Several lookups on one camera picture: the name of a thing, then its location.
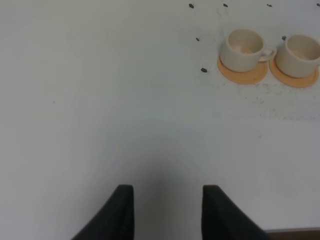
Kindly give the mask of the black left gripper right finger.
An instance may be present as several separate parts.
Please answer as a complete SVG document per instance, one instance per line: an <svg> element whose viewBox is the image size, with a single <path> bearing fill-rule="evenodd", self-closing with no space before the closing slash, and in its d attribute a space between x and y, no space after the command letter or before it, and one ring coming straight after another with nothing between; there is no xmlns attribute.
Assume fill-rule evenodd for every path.
<svg viewBox="0 0 320 240"><path fill-rule="evenodd" d="M203 240L269 240L217 185L202 188Z"/></svg>

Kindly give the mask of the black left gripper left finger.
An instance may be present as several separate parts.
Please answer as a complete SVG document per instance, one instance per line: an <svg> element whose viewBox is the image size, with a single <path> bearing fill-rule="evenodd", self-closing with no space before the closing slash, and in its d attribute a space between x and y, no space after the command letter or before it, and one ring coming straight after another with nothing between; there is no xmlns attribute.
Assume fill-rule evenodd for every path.
<svg viewBox="0 0 320 240"><path fill-rule="evenodd" d="M73 239L133 240L134 237L134 188L132 185L122 184Z"/></svg>

